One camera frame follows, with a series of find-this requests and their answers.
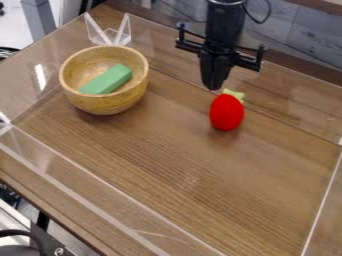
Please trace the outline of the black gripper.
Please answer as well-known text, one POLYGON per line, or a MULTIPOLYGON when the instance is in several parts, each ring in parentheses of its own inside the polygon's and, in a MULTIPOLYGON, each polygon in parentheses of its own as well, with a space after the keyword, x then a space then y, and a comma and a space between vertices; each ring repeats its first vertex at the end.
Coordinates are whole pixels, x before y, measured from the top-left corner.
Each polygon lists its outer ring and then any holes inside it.
POLYGON ((197 55, 200 59, 201 82, 208 90, 214 89, 214 79, 216 88, 221 88, 233 66, 247 68, 252 71, 260 70, 263 55, 265 53, 265 46, 263 44, 253 50, 256 55, 249 57, 236 51, 237 46, 235 44, 220 44, 210 37, 204 37, 188 31, 184 22, 178 22, 176 28, 178 35, 174 47, 197 55))

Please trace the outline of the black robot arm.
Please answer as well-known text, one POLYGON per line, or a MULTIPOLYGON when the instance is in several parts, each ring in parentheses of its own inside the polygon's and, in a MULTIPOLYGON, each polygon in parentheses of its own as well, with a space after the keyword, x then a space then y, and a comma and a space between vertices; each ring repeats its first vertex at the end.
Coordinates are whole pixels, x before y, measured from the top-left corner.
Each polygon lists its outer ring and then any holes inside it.
POLYGON ((260 71, 265 46, 257 46, 253 57, 237 51, 247 15, 247 0, 206 0, 204 35, 186 30, 182 22, 176 26, 174 47, 197 55, 201 83, 209 91, 221 88, 235 66, 260 71))

